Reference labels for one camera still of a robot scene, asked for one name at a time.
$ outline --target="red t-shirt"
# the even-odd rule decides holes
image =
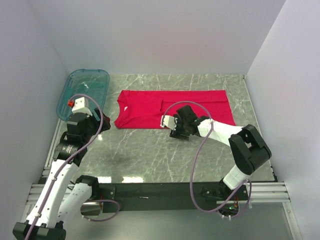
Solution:
[[[179,101],[193,101],[204,106],[218,122],[236,125],[232,116],[226,91],[131,91],[123,90],[118,97],[120,112],[114,121],[120,129],[161,129],[161,117],[172,104]],[[167,115],[190,105],[198,117],[206,116],[199,106],[181,103],[171,108]]]

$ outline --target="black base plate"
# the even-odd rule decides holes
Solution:
[[[121,211],[196,209],[190,197],[188,182],[100,183],[99,186],[103,198],[119,202]],[[193,192],[196,202],[205,210],[216,208],[217,201],[224,201],[229,196],[229,192],[224,192],[219,182],[195,182]],[[248,200],[246,186],[243,185],[236,194],[239,201]],[[103,204],[103,213],[114,213],[116,210],[115,204]]]

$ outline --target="marble table surface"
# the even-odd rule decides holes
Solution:
[[[226,90],[237,126],[258,123],[243,75],[217,74],[118,74],[110,76],[103,112],[110,117],[111,129],[102,132],[89,146],[74,175],[96,176],[101,183],[188,182],[196,150],[202,138],[189,141],[170,138],[168,129],[117,129],[117,102],[121,90]],[[60,122],[59,133],[66,130]],[[208,139],[202,148],[194,181],[220,181],[234,165],[231,149]],[[270,161],[252,176],[253,181],[274,181]]]

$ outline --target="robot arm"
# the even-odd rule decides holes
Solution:
[[[78,98],[74,103],[71,102],[70,106],[72,107],[72,114],[66,124],[67,131],[63,133],[60,143],[55,148],[50,173],[39,199],[27,216],[26,222],[17,222],[14,226],[13,234],[17,240],[25,239],[31,223],[34,222],[36,217],[39,218],[32,229],[29,240],[65,239],[66,225],[79,212],[83,203],[88,199],[98,199],[99,197],[98,179],[92,176],[81,176],[76,180],[71,194],[63,201],[68,184],[87,152],[86,148],[77,154],[55,178],[55,174],[65,161],[96,134],[101,118],[103,119],[101,131],[110,129],[110,119],[105,115],[100,116],[99,110],[95,109],[97,116],[100,118],[97,120],[89,109],[88,99]],[[55,182],[50,190],[52,180]],[[47,201],[41,215],[39,215],[39,207],[45,199]]]
[[[231,126],[206,116],[197,117],[189,105],[176,112],[163,118],[163,125],[171,129],[170,137],[183,140],[188,140],[190,135],[206,137],[213,123],[209,138],[230,146],[235,165],[220,181],[230,191],[271,158],[270,149],[253,125]]]

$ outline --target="white wall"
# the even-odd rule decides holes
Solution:
[[[26,0],[0,1],[0,238],[43,169],[67,73]]]
[[[246,74],[285,0],[28,0],[70,73]]]
[[[320,238],[320,2],[287,0],[247,75],[305,240]]]

